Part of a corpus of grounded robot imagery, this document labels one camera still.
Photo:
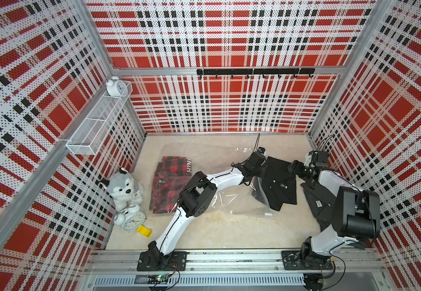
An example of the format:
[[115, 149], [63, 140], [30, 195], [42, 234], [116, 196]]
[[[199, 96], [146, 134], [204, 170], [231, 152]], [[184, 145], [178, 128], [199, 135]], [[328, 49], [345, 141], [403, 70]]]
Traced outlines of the clear plastic vacuum bag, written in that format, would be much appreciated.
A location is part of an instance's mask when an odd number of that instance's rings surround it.
[[285, 204], [297, 204], [290, 165], [259, 146], [166, 144], [153, 174], [149, 209], [155, 215], [182, 207], [197, 216], [214, 210], [271, 216]]

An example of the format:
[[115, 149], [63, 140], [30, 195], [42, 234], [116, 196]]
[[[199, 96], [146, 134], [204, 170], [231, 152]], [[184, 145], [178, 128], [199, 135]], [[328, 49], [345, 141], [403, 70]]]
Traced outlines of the red black plaid shirt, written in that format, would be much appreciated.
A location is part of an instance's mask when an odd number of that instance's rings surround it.
[[176, 202], [192, 177], [192, 161], [182, 156], [163, 156], [153, 177], [150, 207], [154, 214], [176, 210]]

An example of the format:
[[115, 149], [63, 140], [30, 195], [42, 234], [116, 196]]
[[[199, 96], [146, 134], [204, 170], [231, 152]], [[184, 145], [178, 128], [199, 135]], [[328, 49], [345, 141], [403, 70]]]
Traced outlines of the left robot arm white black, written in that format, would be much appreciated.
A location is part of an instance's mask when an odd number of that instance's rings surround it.
[[250, 157], [240, 163], [232, 164], [229, 170], [206, 175], [199, 171], [190, 179], [180, 192], [176, 212], [164, 233], [148, 244], [147, 254], [160, 266], [175, 250], [178, 240], [187, 226], [202, 215], [218, 191], [228, 187], [249, 185], [255, 177], [264, 177], [267, 169], [266, 149], [259, 147]]

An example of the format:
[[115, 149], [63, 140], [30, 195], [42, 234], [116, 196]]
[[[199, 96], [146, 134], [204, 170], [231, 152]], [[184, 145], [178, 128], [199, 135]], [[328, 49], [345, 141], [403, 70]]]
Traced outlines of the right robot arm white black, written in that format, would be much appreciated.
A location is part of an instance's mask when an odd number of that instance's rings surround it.
[[288, 171], [302, 179], [305, 192], [323, 209], [317, 218], [329, 225], [301, 246], [302, 259], [327, 259], [343, 246], [364, 240], [375, 241], [380, 236], [380, 197], [364, 190], [328, 166], [329, 154], [314, 150], [306, 161], [293, 161]]

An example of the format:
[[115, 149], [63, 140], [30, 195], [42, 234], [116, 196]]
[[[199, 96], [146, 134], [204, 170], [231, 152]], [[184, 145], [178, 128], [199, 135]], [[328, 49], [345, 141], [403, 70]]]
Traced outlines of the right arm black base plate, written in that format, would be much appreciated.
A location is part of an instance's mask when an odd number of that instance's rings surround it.
[[301, 251], [282, 251], [285, 270], [333, 270], [329, 257], [317, 254], [302, 254]]

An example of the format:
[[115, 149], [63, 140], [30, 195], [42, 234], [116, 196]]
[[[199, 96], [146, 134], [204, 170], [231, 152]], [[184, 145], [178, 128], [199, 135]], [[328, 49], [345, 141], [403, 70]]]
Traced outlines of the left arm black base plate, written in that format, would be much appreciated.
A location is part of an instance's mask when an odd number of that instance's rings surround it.
[[184, 271], [187, 264], [187, 252], [172, 252], [168, 255], [142, 252], [136, 267], [139, 272]]

